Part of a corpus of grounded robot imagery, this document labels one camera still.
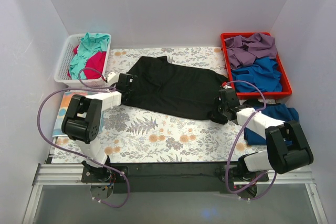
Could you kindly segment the black t-shirt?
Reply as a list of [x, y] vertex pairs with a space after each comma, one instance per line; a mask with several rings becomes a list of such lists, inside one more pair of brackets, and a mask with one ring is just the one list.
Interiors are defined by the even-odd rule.
[[135, 77], [125, 105], [191, 120], [226, 124], [219, 88], [227, 78], [213, 70], [169, 63], [166, 56], [142, 56], [129, 70]]

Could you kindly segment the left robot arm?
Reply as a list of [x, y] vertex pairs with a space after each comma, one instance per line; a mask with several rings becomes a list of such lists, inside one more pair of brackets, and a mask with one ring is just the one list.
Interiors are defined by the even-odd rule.
[[62, 132], [79, 146], [86, 157], [83, 166], [100, 182], [108, 181], [113, 174], [107, 166], [110, 164], [108, 155], [97, 139], [102, 113], [125, 104], [137, 78], [129, 73], [121, 73], [111, 91], [73, 95], [63, 119]]

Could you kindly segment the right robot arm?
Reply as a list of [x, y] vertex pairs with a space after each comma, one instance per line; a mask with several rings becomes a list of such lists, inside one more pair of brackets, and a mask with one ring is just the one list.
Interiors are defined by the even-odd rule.
[[257, 172], [272, 169], [278, 174], [284, 174], [314, 161], [299, 122], [274, 119], [240, 104], [235, 90], [229, 86], [219, 90], [211, 119], [217, 123], [233, 121], [242, 130], [249, 129], [266, 141], [266, 151], [241, 156], [236, 166], [228, 168], [229, 176], [239, 176], [248, 181]]

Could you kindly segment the magenta t-shirt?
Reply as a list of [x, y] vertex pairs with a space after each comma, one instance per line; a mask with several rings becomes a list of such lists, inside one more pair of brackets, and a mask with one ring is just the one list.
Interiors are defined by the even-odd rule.
[[73, 80], [78, 80], [78, 77], [81, 80], [98, 79], [102, 74], [106, 53], [106, 46], [79, 44], [74, 48], [75, 56], [70, 63], [68, 76]]

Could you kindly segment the blue t-shirt in bin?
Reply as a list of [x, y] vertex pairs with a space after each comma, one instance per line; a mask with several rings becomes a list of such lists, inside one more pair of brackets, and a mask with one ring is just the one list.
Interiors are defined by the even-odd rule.
[[257, 59], [252, 65], [232, 70], [233, 80], [238, 92], [257, 92], [252, 86], [242, 83], [246, 81], [256, 86], [261, 92], [281, 92], [281, 72], [278, 62], [269, 58]]

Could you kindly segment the folded blue t-shirt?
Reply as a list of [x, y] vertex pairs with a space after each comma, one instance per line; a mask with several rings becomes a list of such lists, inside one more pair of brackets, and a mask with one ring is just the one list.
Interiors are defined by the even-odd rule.
[[[250, 108], [259, 109], [264, 106], [263, 102], [258, 101], [257, 99], [246, 100], [243, 105], [246, 105]], [[297, 121], [299, 122], [299, 114], [295, 108], [288, 108], [285, 104], [267, 103], [266, 108], [262, 110], [262, 114], [267, 115], [271, 118], [282, 120], [285, 122], [288, 121]], [[261, 146], [266, 145], [266, 140], [255, 133], [254, 131], [245, 128], [244, 129], [244, 139], [247, 141], [247, 144], [250, 146]]]

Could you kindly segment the teal t-shirt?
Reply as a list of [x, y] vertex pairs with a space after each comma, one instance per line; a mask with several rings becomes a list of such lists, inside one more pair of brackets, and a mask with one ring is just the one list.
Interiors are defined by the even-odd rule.
[[81, 80], [98, 79], [100, 75], [94, 71], [103, 73], [103, 66], [108, 52], [108, 45], [111, 36], [102, 33], [86, 33], [80, 39], [79, 45], [74, 49], [74, 57], [70, 62], [68, 76], [72, 80], [78, 80], [80, 73]]

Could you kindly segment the purple t-shirt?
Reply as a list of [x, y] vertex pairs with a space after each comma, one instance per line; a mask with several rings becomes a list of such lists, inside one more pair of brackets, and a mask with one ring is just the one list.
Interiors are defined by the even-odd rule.
[[263, 33], [254, 33], [249, 37], [238, 35], [227, 38], [224, 42], [232, 70], [251, 66], [258, 59], [277, 58], [275, 38]]

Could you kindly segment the red plastic bin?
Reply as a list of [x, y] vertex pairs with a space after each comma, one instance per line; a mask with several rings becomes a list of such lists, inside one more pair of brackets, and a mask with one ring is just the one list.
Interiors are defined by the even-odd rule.
[[[236, 37], [236, 36], [243, 36], [243, 37], [250, 37], [253, 35], [255, 32], [239, 32], [239, 33], [222, 33], [220, 35], [220, 40], [222, 43], [222, 51], [223, 51], [223, 56], [225, 60], [225, 69], [227, 70], [228, 74], [228, 80], [233, 81], [233, 76], [232, 76], [232, 71], [229, 66], [229, 60], [228, 60], [228, 53], [225, 45], [225, 40], [231, 37]], [[276, 61], [278, 63], [278, 68], [277, 70], [281, 72], [281, 78], [280, 78], [280, 83], [282, 85], [282, 91], [281, 92], [263, 92], [263, 95], [266, 99], [274, 99], [274, 100], [280, 100], [283, 98], [286, 98], [292, 94], [292, 89], [289, 83], [289, 80], [287, 78], [286, 72], [284, 70], [284, 67], [282, 65], [281, 59], [279, 55], [277, 55]], [[248, 100], [248, 99], [259, 99], [261, 98], [260, 94], [258, 92], [237, 92], [237, 96], [241, 100]]]

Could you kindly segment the colourful checked towel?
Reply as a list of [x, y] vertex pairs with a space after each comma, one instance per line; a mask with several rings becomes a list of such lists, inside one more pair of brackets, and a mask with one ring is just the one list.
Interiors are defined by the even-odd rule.
[[61, 104], [60, 104], [60, 108], [59, 108], [59, 111], [58, 111], [58, 114], [57, 114], [57, 117], [56, 117], [54, 129], [53, 129], [53, 132], [52, 132], [53, 137], [65, 137], [66, 136], [66, 134], [64, 134], [61, 130], [61, 125], [62, 125], [63, 119], [66, 115], [66, 112], [67, 112], [68, 106], [70, 104], [71, 98], [74, 94], [92, 95], [92, 94], [95, 94], [95, 92], [76, 90], [75, 92], [67, 91], [63, 94], [62, 101], [61, 101]]

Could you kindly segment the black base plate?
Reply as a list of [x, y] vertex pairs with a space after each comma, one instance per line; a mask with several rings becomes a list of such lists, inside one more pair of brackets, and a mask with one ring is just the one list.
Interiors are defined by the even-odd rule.
[[[113, 192], [124, 194], [127, 184], [122, 175], [83, 161], [81, 181], [105, 185], [113, 183]], [[218, 191], [227, 193], [226, 162], [191, 163], [114, 163], [110, 165], [127, 177], [132, 193], [168, 193]]]

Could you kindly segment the aluminium rail frame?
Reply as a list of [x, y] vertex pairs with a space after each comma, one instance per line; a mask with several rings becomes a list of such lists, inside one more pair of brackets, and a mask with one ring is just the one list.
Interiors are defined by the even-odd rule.
[[[89, 177], [80, 164], [40, 164], [38, 165], [34, 180], [33, 189], [28, 201], [23, 223], [33, 223], [35, 213], [40, 200], [41, 191], [44, 185], [76, 185], [76, 186], [102, 186], [103, 183], [91, 181], [82, 182], [82, 177]], [[304, 184], [308, 197], [316, 217], [317, 223], [327, 223], [318, 191], [316, 181], [313, 178], [310, 168], [304, 167], [293, 170], [283, 175], [277, 175], [274, 184]]]

